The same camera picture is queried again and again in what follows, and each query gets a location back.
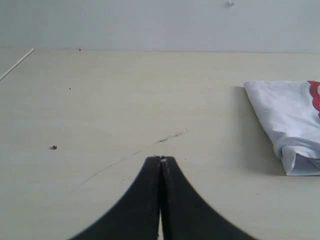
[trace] red design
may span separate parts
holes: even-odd
[[[313,97],[312,104],[315,109],[319,111],[318,116],[320,117],[320,82],[318,81],[308,81],[310,83],[310,94]]]

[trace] cloth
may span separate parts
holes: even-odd
[[[320,82],[244,83],[288,176],[320,175]]]

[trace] thin white stick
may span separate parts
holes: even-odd
[[[22,58],[20,58],[19,61],[17,61],[15,64],[12,65],[2,76],[0,76],[0,81],[7,76],[16,66],[18,66],[23,60],[25,60],[26,57],[28,57],[35,49],[31,48],[30,51],[28,51]]]

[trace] folded white cloth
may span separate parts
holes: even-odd
[[[250,81],[244,88],[286,174],[320,175],[320,82]]]

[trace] tabletop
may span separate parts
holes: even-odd
[[[26,52],[5,51],[2,72]],[[174,156],[252,236],[318,239],[319,177],[285,176],[243,83],[318,80],[319,65],[318,54],[36,49],[0,81],[0,239],[74,236],[154,155]]]

